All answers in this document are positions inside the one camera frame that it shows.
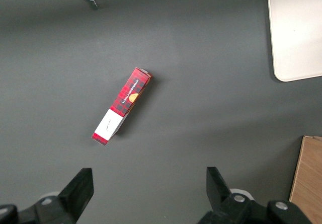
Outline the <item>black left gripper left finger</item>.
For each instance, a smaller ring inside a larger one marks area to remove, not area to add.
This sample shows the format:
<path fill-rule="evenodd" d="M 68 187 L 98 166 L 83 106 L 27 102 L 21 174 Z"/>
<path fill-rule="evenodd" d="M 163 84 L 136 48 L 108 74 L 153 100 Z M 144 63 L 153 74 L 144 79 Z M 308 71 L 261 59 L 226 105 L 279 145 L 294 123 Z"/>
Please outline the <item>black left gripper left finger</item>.
<path fill-rule="evenodd" d="M 57 195 L 18 212 L 18 223 L 76 223 L 94 194 L 91 168 L 81 169 Z"/>

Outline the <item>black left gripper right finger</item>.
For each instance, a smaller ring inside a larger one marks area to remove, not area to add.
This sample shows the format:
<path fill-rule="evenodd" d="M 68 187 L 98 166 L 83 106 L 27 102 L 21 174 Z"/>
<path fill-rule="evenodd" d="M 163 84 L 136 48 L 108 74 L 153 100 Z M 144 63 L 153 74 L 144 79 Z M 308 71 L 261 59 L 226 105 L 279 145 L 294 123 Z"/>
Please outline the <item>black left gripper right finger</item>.
<path fill-rule="evenodd" d="M 232 193 L 216 167 L 207 168 L 206 193 L 212 211 L 198 223 L 268 223 L 266 208 L 244 194 Z"/>

